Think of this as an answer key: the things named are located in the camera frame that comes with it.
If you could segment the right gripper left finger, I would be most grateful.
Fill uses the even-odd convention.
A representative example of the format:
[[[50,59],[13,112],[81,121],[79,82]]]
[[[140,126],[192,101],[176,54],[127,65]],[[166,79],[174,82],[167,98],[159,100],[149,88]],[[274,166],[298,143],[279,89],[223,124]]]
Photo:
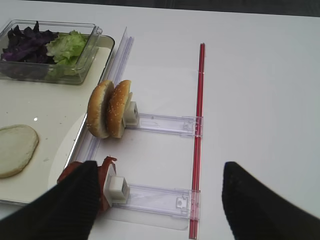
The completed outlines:
[[[86,240],[100,208],[98,166],[86,161],[0,221],[2,240]]]

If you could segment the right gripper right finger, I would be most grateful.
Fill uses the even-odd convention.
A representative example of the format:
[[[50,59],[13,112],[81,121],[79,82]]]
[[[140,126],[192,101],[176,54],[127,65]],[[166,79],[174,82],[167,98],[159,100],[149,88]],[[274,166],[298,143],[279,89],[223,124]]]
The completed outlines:
[[[234,161],[224,164],[222,205],[236,240],[318,240],[320,220]]]

